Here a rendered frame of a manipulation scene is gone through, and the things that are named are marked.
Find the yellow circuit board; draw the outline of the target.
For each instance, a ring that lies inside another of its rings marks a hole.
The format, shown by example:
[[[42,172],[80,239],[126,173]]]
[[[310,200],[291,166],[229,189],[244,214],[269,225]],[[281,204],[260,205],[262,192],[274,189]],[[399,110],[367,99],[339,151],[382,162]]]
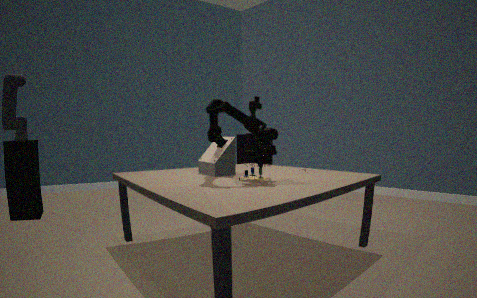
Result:
[[[259,184],[260,184],[260,181],[263,181],[263,180],[269,180],[270,181],[270,178],[264,178],[262,177],[262,169],[259,169],[259,175],[260,177],[256,177],[256,175],[253,175],[254,174],[254,168],[251,168],[251,174],[250,176],[248,176],[248,170],[245,170],[245,176],[244,177],[239,177],[239,181],[240,181],[240,178],[242,179],[249,179],[249,180],[256,180],[256,181],[259,181]],[[260,179],[262,178],[262,179]]]

